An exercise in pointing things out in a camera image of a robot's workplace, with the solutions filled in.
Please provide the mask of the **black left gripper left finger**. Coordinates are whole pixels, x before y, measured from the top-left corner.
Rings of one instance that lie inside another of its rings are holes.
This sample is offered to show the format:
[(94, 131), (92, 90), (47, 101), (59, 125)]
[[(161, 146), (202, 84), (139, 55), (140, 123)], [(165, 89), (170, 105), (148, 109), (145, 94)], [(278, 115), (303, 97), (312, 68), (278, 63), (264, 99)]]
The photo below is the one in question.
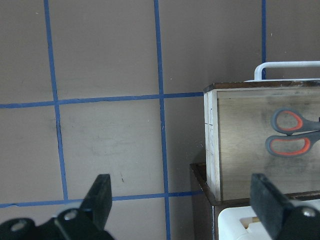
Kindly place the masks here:
[(111, 208), (111, 177), (99, 174), (80, 206), (62, 211), (54, 224), (63, 240), (110, 240), (105, 225)]

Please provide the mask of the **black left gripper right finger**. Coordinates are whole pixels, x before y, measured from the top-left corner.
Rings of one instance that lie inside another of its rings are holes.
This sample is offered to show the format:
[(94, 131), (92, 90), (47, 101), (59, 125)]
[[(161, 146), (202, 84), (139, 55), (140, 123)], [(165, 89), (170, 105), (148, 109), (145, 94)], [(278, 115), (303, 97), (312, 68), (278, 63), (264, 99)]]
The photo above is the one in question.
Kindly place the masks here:
[(250, 205), (273, 240), (318, 240), (320, 211), (290, 200), (262, 173), (251, 176)]

